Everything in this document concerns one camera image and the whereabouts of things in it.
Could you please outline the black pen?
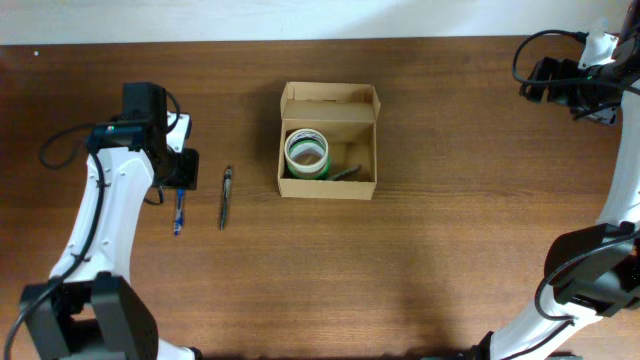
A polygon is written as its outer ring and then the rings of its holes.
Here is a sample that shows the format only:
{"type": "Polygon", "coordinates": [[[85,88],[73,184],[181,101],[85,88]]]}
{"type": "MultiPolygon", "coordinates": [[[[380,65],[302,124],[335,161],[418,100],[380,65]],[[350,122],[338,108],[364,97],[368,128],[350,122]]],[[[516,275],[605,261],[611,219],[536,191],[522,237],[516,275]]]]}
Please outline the black pen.
{"type": "Polygon", "coordinates": [[[231,186],[232,186],[232,175],[233,175],[233,170],[230,166],[228,166],[224,172],[224,178],[223,178],[223,192],[222,192],[221,212],[220,212],[220,221],[219,221],[220,230],[223,230],[225,228],[225,225],[227,222],[229,196],[231,193],[231,186]]]}

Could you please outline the blue pen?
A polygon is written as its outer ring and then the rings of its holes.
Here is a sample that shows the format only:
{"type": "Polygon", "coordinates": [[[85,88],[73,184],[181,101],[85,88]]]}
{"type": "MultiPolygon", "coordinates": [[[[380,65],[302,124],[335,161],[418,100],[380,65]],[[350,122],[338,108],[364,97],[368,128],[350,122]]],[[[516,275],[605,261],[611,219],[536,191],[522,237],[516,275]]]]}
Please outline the blue pen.
{"type": "Polygon", "coordinates": [[[178,236],[184,226],[184,200],[186,191],[183,189],[176,190],[175,197],[175,216],[173,222],[173,234],[178,236]]]}

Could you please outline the white tape roll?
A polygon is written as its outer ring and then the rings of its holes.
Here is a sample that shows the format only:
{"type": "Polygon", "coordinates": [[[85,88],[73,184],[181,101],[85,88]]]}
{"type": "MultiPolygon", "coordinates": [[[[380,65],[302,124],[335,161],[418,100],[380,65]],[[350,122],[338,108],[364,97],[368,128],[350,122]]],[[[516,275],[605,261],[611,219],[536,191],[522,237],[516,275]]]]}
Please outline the white tape roll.
{"type": "Polygon", "coordinates": [[[296,174],[322,173],[329,166],[329,143],[315,129],[298,129],[286,138],[284,156],[288,167],[296,174]]]}

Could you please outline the green tape roll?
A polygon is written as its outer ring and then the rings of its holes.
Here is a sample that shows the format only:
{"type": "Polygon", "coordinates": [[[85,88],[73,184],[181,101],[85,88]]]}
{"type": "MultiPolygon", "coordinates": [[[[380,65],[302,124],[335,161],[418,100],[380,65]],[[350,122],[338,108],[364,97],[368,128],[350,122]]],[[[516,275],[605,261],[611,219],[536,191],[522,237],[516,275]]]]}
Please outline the green tape roll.
{"type": "Polygon", "coordinates": [[[329,153],[319,141],[299,141],[285,154],[287,167],[295,178],[317,180],[326,178],[329,173],[329,153]]]}

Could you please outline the brown cardboard box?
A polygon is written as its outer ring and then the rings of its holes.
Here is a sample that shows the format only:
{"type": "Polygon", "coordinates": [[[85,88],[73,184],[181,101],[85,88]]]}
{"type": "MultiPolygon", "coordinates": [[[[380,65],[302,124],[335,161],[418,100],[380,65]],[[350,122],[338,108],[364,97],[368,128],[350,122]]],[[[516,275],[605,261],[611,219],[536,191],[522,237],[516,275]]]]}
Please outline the brown cardboard box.
{"type": "Polygon", "coordinates": [[[281,130],[277,182],[290,198],[370,200],[377,185],[377,119],[380,101],[371,84],[288,82],[280,99],[281,130]],[[295,178],[284,156],[285,140],[295,130],[310,128],[329,143],[326,178],[295,178]],[[361,169],[341,181],[329,176],[353,166],[361,169]]]}

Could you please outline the black Sharpie marker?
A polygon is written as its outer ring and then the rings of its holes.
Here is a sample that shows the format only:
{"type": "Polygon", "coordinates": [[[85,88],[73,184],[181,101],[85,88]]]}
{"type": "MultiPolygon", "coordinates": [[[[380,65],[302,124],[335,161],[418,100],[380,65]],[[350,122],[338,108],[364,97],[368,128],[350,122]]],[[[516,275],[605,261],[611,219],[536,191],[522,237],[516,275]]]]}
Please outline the black Sharpie marker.
{"type": "Polygon", "coordinates": [[[343,180],[343,179],[345,179],[345,178],[347,178],[347,177],[349,177],[349,176],[351,176],[353,174],[356,174],[360,169],[361,169],[360,165],[353,166],[353,167],[348,168],[346,170],[343,170],[343,171],[341,171],[341,172],[339,172],[337,174],[329,176],[327,178],[327,181],[341,181],[341,180],[343,180]]]}

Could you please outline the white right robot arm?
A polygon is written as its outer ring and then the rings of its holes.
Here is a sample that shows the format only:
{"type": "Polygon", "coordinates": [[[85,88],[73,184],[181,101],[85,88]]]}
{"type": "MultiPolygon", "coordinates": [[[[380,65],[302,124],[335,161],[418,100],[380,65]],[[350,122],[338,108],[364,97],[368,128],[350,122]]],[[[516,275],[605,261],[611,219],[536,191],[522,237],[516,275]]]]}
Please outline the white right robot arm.
{"type": "Polygon", "coordinates": [[[513,77],[521,96],[566,106],[575,119],[623,117],[611,188],[594,226],[554,241],[532,302],[466,359],[545,359],[581,329],[639,305],[639,4],[616,35],[570,36],[584,46],[579,61],[545,57],[529,77],[513,77]]]}

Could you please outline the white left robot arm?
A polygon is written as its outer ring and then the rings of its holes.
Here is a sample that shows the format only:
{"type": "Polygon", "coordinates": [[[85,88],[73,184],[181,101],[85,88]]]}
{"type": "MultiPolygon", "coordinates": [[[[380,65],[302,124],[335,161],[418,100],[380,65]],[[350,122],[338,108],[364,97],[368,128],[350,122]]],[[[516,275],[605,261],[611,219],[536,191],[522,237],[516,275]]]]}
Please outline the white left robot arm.
{"type": "Polygon", "coordinates": [[[126,111],[89,137],[83,199],[45,283],[28,285],[16,321],[42,359],[199,359],[160,338],[130,285],[138,217],[150,188],[193,190],[198,154],[186,113],[126,111]]]}

